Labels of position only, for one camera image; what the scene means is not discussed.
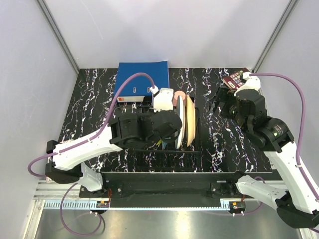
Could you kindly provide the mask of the peach floral plate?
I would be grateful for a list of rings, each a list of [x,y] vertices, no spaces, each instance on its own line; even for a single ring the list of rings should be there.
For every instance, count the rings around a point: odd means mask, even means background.
[[[191,97],[186,97],[186,122],[187,122],[187,147],[191,145],[196,135],[196,115],[195,115],[195,104]]]

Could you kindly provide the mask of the teal scalloped plate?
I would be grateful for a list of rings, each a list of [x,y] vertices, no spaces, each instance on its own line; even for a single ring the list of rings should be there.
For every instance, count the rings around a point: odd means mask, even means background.
[[[168,142],[166,140],[162,140],[162,150],[167,148]]]

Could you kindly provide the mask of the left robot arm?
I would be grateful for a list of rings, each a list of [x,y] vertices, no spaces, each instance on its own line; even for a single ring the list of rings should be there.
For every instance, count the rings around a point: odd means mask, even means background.
[[[58,184],[77,183],[96,197],[103,197],[108,190],[106,179],[88,167],[86,160],[124,149],[142,149],[161,139],[173,139],[181,128],[182,121],[173,110],[121,115],[104,129],[57,144],[52,161],[45,166],[45,176]]]

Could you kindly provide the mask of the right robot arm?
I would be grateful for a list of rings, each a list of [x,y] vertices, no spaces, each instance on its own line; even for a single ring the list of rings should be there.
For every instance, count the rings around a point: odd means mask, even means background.
[[[234,120],[245,136],[274,164],[287,189],[277,189],[257,181],[243,172],[236,172],[226,185],[231,197],[240,194],[253,197],[273,208],[288,226],[312,229],[319,225],[319,201],[315,198],[304,175],[307,170],[297,160],[297,145],[288,126],[268,115],[265,98],[257,90],[239,92],[225,86],[218,88],[210,112],[222,103],[221,117]]]

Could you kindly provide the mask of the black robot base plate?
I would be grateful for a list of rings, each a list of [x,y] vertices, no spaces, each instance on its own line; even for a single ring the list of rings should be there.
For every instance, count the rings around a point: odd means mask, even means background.
[[[212,208],[219,199],[242,199],[235,181],[243,174],[204,172],[104,172],[106,190],[80,188],[81,198],[111,197],[113,209]]]

